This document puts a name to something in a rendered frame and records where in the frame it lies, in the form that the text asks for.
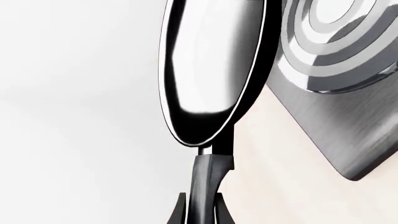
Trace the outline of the flat black stove plate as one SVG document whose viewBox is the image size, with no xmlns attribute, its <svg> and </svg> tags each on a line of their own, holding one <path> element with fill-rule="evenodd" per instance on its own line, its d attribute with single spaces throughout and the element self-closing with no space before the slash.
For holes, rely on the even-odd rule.
<svg viewBox="0 0 398 224">
<path fill-rule="evenodd" d="M 267 86 L 340 175 L 362 179 L 398 151 L 398 0 L 282 0 Z"/>
</svg>

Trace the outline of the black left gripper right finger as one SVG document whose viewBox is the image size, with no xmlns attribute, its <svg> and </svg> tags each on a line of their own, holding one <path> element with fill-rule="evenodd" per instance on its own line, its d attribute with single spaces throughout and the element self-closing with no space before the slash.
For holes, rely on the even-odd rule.
<svg viewBox="0 0 398 224">
<path fill-rule="evenodd" d="M 215 195 L 214 202 L 215 224 L 235 224 L 223 198 L 222 193 Z"/>
</svg>

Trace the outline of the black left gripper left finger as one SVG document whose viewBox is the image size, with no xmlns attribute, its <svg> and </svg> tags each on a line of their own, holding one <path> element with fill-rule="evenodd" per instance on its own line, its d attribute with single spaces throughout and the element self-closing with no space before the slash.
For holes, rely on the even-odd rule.
<svg viewBox="0 0 398 224">
<path fill-rule="evenodd" d="M 174 210 L 166 224 L 186 224 L 187 196 L 186 193 L 179 193 Z"/>
</svg>

